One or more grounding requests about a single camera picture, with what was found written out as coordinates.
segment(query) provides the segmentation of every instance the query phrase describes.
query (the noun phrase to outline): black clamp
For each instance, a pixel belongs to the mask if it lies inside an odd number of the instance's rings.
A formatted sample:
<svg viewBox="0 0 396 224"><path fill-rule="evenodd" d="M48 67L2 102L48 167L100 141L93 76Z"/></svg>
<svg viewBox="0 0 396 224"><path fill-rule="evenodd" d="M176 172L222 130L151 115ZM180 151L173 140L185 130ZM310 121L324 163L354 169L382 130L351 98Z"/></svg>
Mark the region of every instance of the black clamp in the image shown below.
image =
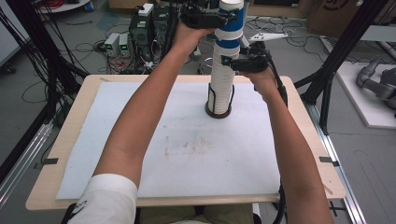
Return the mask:
<svg viewBox="0 0 396 224"><path fill-rule="evenodd" d="M44 159L43 165L53 165L58 163L58 158L50 158L50 159Z"/></svg>
<svg viewBox="0 0 396 224"><path fill-rule="evenodd" d="M226 12L203 12L192 1L181 8L180 19L192 29L220 28L228 21L238 20L239 9Z"/></svg>
<svg viewBox="0 0 396 224"><path fill-rule="evenodd" d="M258 73L268 67L268 61L263 55L250 56L247 59L232 59L221 55L221 64L230 66L234 71Z"/></svg>
<svg viewBox="0 0 396 224"><path fill-rule="evenodd" d="M338 161L333 161L332 158L330 158L330 157L319 157L319 160L320 160L321 162L329 162L329 163L332 163L332 165L333 165L334 167L340 166L340 162L338 162Z"/></svg>

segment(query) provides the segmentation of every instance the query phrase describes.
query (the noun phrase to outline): hand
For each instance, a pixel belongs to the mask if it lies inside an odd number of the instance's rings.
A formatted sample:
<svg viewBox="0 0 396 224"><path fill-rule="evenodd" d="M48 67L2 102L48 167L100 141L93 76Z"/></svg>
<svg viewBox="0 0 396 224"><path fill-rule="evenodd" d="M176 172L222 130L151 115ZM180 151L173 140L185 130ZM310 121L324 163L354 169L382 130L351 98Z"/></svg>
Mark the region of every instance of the hand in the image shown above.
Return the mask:
<svg viewBox="0 0 396 224"><path fill-rule="evenodd" d="M260 73L241 72L240 74L250 79L257 92L262 96L262 99L265 102L267 102L268 98L273 93L278 94L275 75L271 67L267 67L264 71Z"/></svg>
<svg viewBox="0 0 396 224"><path fill-rule="evenodd" d="M209 35L215 29L191 29L182 21L178 23L173 49L183 52L186 57L192 53L204 35Z"/></svg>

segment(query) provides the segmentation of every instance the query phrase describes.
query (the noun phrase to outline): black tape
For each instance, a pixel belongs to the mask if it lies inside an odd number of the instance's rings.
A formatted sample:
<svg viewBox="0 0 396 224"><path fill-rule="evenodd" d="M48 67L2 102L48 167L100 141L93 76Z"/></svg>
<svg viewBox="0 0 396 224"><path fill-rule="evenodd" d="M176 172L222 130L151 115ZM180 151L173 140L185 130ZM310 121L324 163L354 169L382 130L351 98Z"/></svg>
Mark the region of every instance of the black tape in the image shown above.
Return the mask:
<svg viewBox="0 0 396 224"><path fill-rule="evenodd" d="M340 166L340 162L332 161L330 157L319 157L321 162L331 162L334 167Z"/></svg>
<svg viewBox="0 0 396 224"><path fill-rule="evenodd" d="M58 163L58 158L44 159L43 165L53 165Z"/></svg>

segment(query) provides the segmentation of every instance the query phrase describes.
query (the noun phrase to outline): wooden table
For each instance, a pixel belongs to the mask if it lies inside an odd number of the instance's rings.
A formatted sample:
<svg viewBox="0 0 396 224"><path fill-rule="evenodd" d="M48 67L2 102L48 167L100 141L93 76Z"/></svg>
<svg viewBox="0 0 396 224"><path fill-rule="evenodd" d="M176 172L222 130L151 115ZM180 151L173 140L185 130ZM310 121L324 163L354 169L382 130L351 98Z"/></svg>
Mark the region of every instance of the wooden table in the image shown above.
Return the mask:
<svg viewBox="0 0 396 224"><path fill-rule="evenodd" d="M76 200L56 200L56 194L61 185L65 166L70 152L78 139L82 124L91 108L97 90L102 82L142 82L147 76L114 76L114 75L91 75L87 77L78 93L64 126L48 156L58 158L56 164L45 165L38 177L32 192L26 202L29 210L65 209ZM309 118L300 96L295 90L290 78L282 77L289 96L289 110L300 127L306 141L312 149L317 161L321 179L326 191L327 198L342 199L346 196L345 189L338 174L330 162L321 162L319 157L328 157L322 145L318 133ZM177 82L209 83L210 76L179 76ZM245 77L235 77L235 83L249 83ZM138 199L137 206L161 206L161 205L188 205L188 204L225 204L225 203L259 203L276 202L278 194L273 195L234 195L227 197L185 197L185 198L161 198L161 199Z"/></svg>

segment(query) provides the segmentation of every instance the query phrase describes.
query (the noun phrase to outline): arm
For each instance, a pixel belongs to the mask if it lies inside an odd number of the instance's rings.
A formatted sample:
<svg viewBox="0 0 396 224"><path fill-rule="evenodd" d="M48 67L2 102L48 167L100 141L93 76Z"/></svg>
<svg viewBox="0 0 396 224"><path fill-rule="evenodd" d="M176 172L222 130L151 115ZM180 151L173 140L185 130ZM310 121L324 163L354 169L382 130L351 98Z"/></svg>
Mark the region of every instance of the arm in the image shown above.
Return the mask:
<svg viewBox="0 0 396 224"><path fill-rule="evenodd" d="M209 33L179 24L175 45L123 108L93 175L123 175L139 186L143 158L177 73L200 38Z"/></svg>
<svg viewBox="0 0 396 224"><path fill-rule="evenodd" d="M244 76L268 106L290 223L332 223L315 159L277 91L271 69Z"/></svg>

